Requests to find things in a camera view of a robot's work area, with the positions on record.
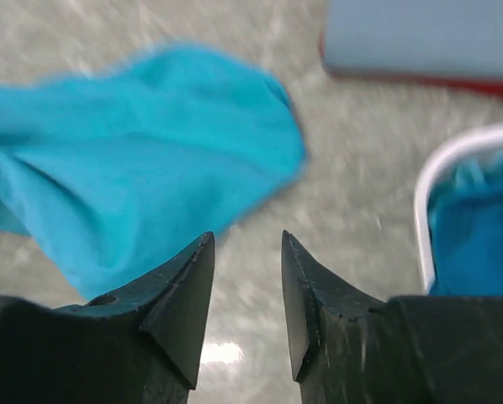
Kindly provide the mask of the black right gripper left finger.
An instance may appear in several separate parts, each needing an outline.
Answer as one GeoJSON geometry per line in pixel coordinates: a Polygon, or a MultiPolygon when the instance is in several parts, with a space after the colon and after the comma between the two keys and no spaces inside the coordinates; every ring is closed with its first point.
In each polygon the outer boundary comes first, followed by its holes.
{"type": "Polygon", "coordinates": [[[89,301],[0,295],[0,403],[184,403],[198,381],[215,261],[205,233],[89,301]]]}

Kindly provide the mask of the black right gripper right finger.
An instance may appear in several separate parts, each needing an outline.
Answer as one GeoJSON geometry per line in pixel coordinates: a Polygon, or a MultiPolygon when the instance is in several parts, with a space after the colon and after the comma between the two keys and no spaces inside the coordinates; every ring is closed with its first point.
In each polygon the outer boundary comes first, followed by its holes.
{"type": "Polygon", "coordinates": [[[304,403],[503,403],[503,297],[373,298],[290,233],[281,272],[304,403]]]}

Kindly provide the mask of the teal t shirt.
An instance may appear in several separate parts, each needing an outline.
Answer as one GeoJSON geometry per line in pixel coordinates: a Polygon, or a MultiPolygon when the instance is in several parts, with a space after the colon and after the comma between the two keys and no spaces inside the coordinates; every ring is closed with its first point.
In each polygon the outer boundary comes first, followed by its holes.
{"type": "Polygon", "coordinates": [[[0,85],[0,231],[33,237],[92,299],[224,232],[306,157],[281,82],[201,45],[0,85]]]}

